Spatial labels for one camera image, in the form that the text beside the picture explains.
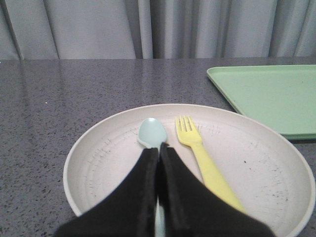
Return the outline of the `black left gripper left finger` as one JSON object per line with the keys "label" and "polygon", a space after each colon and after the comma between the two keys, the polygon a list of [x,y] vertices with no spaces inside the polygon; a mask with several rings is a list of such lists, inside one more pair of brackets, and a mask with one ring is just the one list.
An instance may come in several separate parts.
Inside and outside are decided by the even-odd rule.
{"label": "black left gripper left finger", "polygon": [[56,237],[153,237],[158,149],[144,149],[124,180],[104,200],[62,225]]}

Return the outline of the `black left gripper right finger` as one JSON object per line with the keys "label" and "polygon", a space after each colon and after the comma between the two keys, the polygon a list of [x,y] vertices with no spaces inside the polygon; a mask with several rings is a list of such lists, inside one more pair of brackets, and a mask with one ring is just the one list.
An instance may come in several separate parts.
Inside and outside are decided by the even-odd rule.
{"label": "black left gripper right finger", "polygon": [[160,146],[158,197],[168,237],[273,237],[264,223],[236,210],[207,189],[174,148]]}

